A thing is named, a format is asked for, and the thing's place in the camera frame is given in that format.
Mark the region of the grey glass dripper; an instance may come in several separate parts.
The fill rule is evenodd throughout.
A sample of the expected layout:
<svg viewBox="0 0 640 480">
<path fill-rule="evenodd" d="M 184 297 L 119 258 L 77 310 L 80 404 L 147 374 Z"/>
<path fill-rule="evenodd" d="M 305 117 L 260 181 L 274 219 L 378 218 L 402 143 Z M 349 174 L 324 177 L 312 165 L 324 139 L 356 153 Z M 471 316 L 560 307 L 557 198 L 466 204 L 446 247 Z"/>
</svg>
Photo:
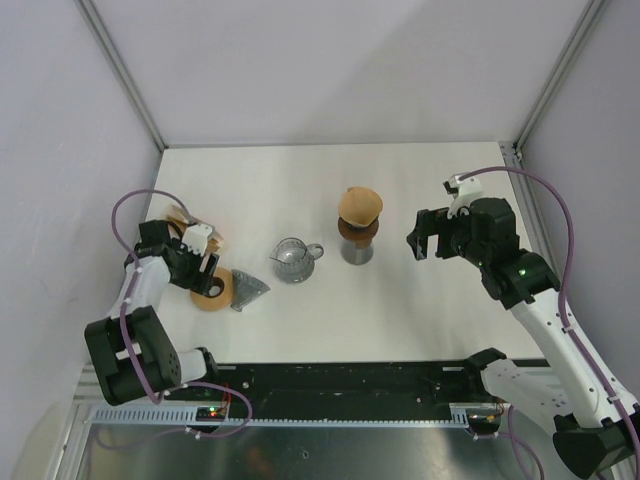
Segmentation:
<svg viewBox="0 0 640 480">
<path fill-rule="evenodd" d="M 241 312 L 247 305 L 266 294 L 271 288 L 262 280 L 242 270 L 232 269 L 234 293 L 231 308 Z"/>
</svg>

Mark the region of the brown paper coffee filter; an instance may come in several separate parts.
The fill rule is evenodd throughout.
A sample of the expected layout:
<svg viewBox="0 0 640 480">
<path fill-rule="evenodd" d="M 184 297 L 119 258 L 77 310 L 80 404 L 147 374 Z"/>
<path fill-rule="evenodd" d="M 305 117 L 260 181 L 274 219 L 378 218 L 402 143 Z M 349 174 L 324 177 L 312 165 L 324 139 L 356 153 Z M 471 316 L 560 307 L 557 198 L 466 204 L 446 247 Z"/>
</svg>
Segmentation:
<svg viewBox="0 0 640 480">
<path fill-rule="evenodd" d="M 338 205 L 339 217 L 347 224 L 366 228 L 372 224 L 383 210 L 381 197 L 367 187 L 349 187 Z"/>
</svg>

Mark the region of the clear glass pitcher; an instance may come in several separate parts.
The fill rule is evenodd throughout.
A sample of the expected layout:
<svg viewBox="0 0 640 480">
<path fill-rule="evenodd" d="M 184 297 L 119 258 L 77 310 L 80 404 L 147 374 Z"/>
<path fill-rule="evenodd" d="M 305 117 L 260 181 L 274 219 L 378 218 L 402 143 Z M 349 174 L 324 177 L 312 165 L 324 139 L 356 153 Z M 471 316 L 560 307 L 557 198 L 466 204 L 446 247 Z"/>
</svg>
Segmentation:
<svg viewBox="0 0 640 480">
<path fill-rule="evenodd" d="M 305 244 L 289 237 L 281 240 L 271 251 L 269 260 L 274 276 L 286 284 L 308 280 L 315 270 L 315 262 L 324 255 L 319 243 Z"/>
</svg>

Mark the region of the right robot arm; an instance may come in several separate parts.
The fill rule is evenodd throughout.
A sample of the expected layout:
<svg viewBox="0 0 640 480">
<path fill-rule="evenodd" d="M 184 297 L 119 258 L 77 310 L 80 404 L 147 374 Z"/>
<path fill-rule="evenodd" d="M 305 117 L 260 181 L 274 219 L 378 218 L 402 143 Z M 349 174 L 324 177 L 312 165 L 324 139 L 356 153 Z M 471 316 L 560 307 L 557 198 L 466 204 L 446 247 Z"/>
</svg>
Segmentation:
<svg viewBox="0 0 640 480">
<path fill-rule="evenodd" d="M 468 358 L 474 368 L 461 376 L 463 393 L 512 404 L 551 436 L 560 459 L 581 479 L 635 455 L 639 401 L 560 301 L 560 282 L 545 259 L 521 247 L 509 203 L 480 198 L 456 213 L 421 210 L 407 236 L 416 259 L 426 258 L 431 236 L 438 239 L 436 257 L 460 257 L 479 269 L 489 296 L 525 328 L 560 384 L 554 390 L 486 349 Z"/>
</svg>

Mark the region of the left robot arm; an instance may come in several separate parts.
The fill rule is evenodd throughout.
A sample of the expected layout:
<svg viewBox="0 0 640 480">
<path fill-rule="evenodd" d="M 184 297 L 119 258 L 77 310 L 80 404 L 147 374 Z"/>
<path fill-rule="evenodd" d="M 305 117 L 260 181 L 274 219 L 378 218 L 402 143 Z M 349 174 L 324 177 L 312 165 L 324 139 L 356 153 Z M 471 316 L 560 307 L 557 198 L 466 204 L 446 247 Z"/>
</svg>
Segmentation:
<svg viewBox="0 0 640 480">
<path fill-rule="evenodd" d="M 186 385 L 197 398 L 210 399 L 221 387 L 212 354 L 204 347 L 177 352 L 157 309 L 170 285 L 202 295 L 213 287 L 219 259 L 207 251 L 213 228 L 193 223 L 180 230 L 171 221 L 153 220 L 140 224 L 139 233 L 116 302 L 84 331 L 102 394 L 112 406 L 144 397 L 157 403 L 163 393 Z"/>
</svg>

